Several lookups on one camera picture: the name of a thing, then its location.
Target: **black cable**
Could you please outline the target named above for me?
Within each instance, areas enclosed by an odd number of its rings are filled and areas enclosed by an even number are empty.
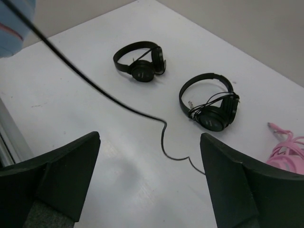
[[[206,104],[209,103],[209,101],[214,98],[215,96],[219,95],[219,94],[229,94],[229,95],[225,95],[225,96],[222,96],[222,97],[219,97],[219,98],[223,98],[223,97],[226,97],[226,96],[234,96],[234,92],[221,92],[221,93],[217,93],[217,94],[214,94],[211,98],[209,98],[209,100],[207,101]]]
[[[12,3],[10,0],[1,0],[24,24],[26,24],[53,52],[55,55],[57,55],[71,70],[73,70],[77,75],[79,75],[85,82],[87,82],[91,87],[93,87],[95,90],[100,92],[102,95],[116,103],[117,105],[121,106],[122,108],[135,113],[137,115],[143,116],[148,119],[156,120],[158,122],[162,122],[164,124],[164,127],[161,132],[161,149],[164,155],[172,160],[175,161],[183,161],[183,160],[189,160],[190,164],[193,166],[193,168],[200,172],[201,174],[205,175],[204,172],[200,171],[198,168],[196,168],[192,161],[191,158],[185,157],[185,158],[173,158],[169,156],[164,148],[163,141],[164,141],[164,136],[165,136],[165,131],[167,128],[167,122],[161,118],[154,117],[145,113],[142,113],[140,111],[137,111],[126,104],[122,103],[121,101],[117,100],[116,98],[112,97],[109,95],[106,91],[104,91],[102,88],[100,88],[97,84],[95,84],[93,81],[91,81],[87,76],[85,76],[84,73],[82,73],[76,66],[74,66],[43,34],[38,30],[38,28],[35,27],[35,25],[26,17],[23,15],[23,13]]]
[[[154,49],[159,48],[159,47],[160,47],[160,46],[157,46],[157,47],[154,47],[154,48],[149,49],[148,51],[146,51],[145,53],[143,53],[143,54],[142,54],[137,60],[135,60],[134,62],[136,62],[136,61],[142,59],[142,58],[145,57],[147,54],[149,54],[151,51],[153,51]]]
[[[201,104],[201,105],[198,105],[198,106],[192,108],[192,109],[189,111],[189,113],[188,113],[188,117],[191,117],[191,115],[192,115],[193,113],[195,113],[196,111],[201,111],[202,108],[204,108],[204,107],[206,107],[206,106],[210,106],[210,105],[212,105],[212,104],[214,104],[214,103],[216,103],[216,102],[219,102],[219,101],[221,101],[221,100],[223,100],[224,98],[227,98],[227,97],[231,97],[231,95],[221,96],[221,97],[219,97],[219,98],[217,98],[217,99],[215,99],[215,100],[213,100],[213,101],[210,101],[210,102],[208,102],[208,103],[206,103],[206,104]]]

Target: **gray fabric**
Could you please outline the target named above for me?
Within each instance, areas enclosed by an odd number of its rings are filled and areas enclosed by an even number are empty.
[[[47,204],[36,200],[23,228],[73,228],[74,222]]]

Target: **ear cup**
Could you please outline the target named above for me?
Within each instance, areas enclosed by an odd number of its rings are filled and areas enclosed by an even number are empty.
[[[236,118],[237,110],[238,110],[238,101],[239,101],[239,96],[237,98],[234,98],[231,104],[231,117],[230,117],[230,124],[234,121]]]
[[[214,132],[223,131],[228,126],[227,114],[221,108],[214,106],[202,108],[197,121],[204,128]]]
[[[220,105],[221,109],[226,113],[228,116],[229,124],[232,123],[231,116],[232,116],[232,105],[233,105],[233,97],[224,98],[222,104]]]
[[[150,82],[154,78],[153,66],[146,60],[138,60],[130,65],[131,75],[137,81]]]
[[[154,64],[155,71],[157,73],[163,72],[165,68],[165,63],[163,60],[163,54],[161,47],[157,47],[151,52],[152,62]]]

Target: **headphone cable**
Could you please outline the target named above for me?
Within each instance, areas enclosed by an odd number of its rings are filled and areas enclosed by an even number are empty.
[[[222,92],[222,93],[215,94],[215,95],[213,95],[211,98],[213,98],[213,97],[216,96],[216,95],[223,94],[223,93],[228,93],[228,92]],[[192,116],[193,113],[201,112],[201,109],[202,109],[202,108],[207,107],[207,106],[210,106],[210,105],[212,105],[212,104],[214,104],[214,103],[216,103],[216,102],[219,102],[219,101],[221,101],[221,100],[223,100],[223,99],[225,99],[225,98],[227,98],[227,97],[231,97],[231,96],[232,96],[232,95],[224,95],[224,96],[218,97],[218,98],[216,98],[216,99],[214,99],[214,100],[212,100],[212,101],[210,101],[210,100],[211,100],[211,98],[210,98],[210,99],[207,101],[207,103],[201,104],[201,105],[198,105],[198,106],[192,108],[192,109],[189,111],[189,113],[188,113],[188,117],[191,118],[191,116]]]
[[[87,82],[91,87],[93,87],[95,90],[97,90],[99,93],[101,93],[102,95],[104,95],[106,98],[108,98],[109,100],[111,100],[112,102],[116,103],[117,105],[121,106],[122,108],[140,115],[142,117],[151,119],[151,120],[155,120],[158,122],[161,122],[164,124],[164,127],[162,129],[161,132],[161,149],[163,154],[174,161],[184,161],[184,160],[189,160],[191,166],[198,171],[199,173],[206,175],[204,172],[202,172],[201,170],[199,170],[198,168],[196,168],[194,166],[194,164],[191,161],[191,158],[185,157],[185,158],[173,158],[170,155],[168,155],[165,151],[164,148],[164,136],[165,136],[165,131],[166,128],[168,126],[167,122],[161,118],[155,117],[155,116],[151,116],[148,115],[146,113],[143,113],[141,111],[138,111],[136,109],[133,109],[129,106],[127,106],[126,104],[122,103],[121,101],[117,100],[116,98],[112,97],[111,95],[109,95],[106,91],[104,91],[101,87],[99,87],[96,83],[94,83],[92,80],[90,80],[84,73],[82,73],[76,66],[74,66],[65,56],[64,54],[62,54],[43,34],[42,32],[39,31],[38,28],[36,28],[36,26],[26,17],[24,16],[24,14],[10,1],[10,0],[1,0],[27,27],[29,27],[35,34],[36,36],[38,36],[43,43],[46,44],[46,46],[48,46],[48,48],[50,48],[54,54],[56,56],[58,56],[72,71],[74,71],[78,76],[80,76],[85,82]]]

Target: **pink cable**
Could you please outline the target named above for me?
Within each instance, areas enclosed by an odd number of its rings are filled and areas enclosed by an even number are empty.
[[[273,162],[280,164],[281,169],[285,169],[285,166],[295,167],[294,172],[303,174],[304,172],[304,150],[299,145],[304,145],[304,142],[300,141],[304,139],[304,136],[294,137],[294,134],[290,130],[284,130],[274,123],[268,123],[268,126],[274,130],[274,133],[287,135],[287,139],[280,142],[273,150],[267,161],[267,164],[273,165]]]

